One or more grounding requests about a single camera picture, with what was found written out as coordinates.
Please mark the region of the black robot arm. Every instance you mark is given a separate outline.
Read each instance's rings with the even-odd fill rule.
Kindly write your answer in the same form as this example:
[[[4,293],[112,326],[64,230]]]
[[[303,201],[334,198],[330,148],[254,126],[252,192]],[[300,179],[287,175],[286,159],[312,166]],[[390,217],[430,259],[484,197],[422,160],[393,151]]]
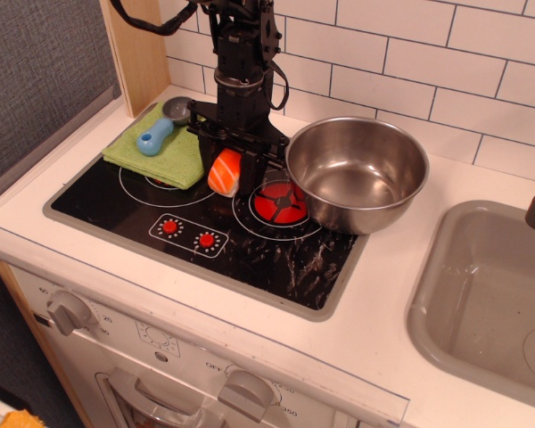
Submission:
[[[272,100],[275,74],[285,77],[274,61],[282,34],[271,1],[211,1],[202,8],[210,17],[218,57],[217,101],[187,104],[188,129],[198,136],[205,173],[222,150],[241,155],[237,193],[247,196],[262,183],[267,169],[285,168],[289,138],[269,120],[289,97],[285,90],[279,105]]]

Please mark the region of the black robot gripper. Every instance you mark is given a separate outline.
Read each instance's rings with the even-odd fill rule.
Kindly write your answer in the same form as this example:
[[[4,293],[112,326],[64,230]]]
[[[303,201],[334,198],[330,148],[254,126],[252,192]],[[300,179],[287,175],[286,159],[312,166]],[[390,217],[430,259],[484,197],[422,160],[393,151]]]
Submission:
[[[191,101],[188,130],[198,136],[204,174],[210,173],[215,159],[224,148],[242,154],[240,159],[240,196],[251,194],[261,182],[268,166],[283,166],[289,138],[269,120],[271,111],[285,107],[289,90],[284,90],[281,103],[272,103],[275,74],[286,78],[277,66],[254,67],[239,79],[215,69],[218,85],[215,103]]]

